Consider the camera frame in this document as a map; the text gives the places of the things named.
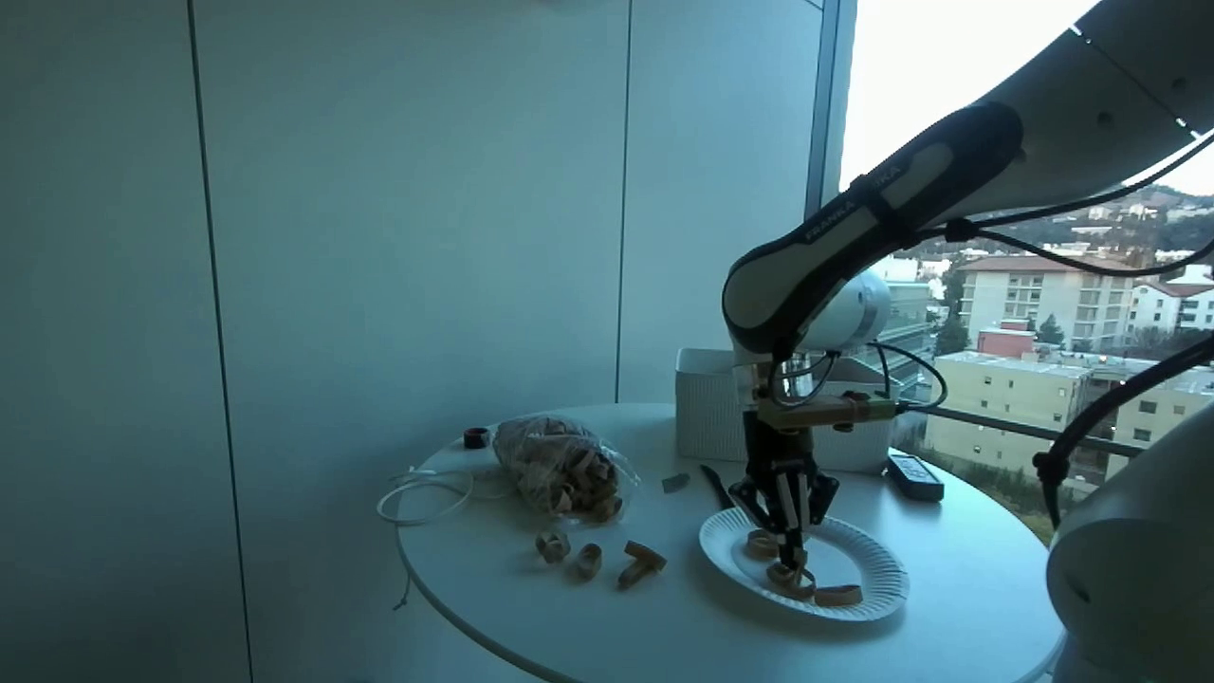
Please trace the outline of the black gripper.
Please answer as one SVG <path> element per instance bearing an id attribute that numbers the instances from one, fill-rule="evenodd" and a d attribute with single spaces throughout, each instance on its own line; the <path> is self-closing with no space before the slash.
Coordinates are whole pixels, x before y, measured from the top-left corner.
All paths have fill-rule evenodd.
<path id="1" fill-rule="evenodd" d="M 839 482 L 817 468 L 803 434 L 769 428 L 757 410 L 743 415 L 743 457 L 747 465 L 743 480 L 731 487 L 731 500 L 757 529 L 784 529 L 784 567 L 809 567 L 803 529 L 829 515 Z"/>

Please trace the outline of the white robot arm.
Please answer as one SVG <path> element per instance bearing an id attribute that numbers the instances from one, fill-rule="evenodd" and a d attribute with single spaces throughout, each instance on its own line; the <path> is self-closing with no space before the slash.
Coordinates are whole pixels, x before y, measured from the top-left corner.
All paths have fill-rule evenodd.
<path id="1" fill-rule="evenodd" d="M 803 349 L 855 343 L 829 318 L 874 263 L 926 239 L 1007 243 L 1022 225 L 1134 193 L 1212 145 L 1214 0 L 1096 0 L 1029 64 L 855 180 L 726 276 L 721 315 L 750 386 L 741 508 L 781 538 L 803 580 L 803 537 L 834 496 L 809 434 L 857 421 L 784 386 Z M 1065 628 L 1058 683 L 1203 683 L 1214 672 L 1214 415 L 1145 449 L 1085 506 L 1058 508 L 1048 592 Z"/>

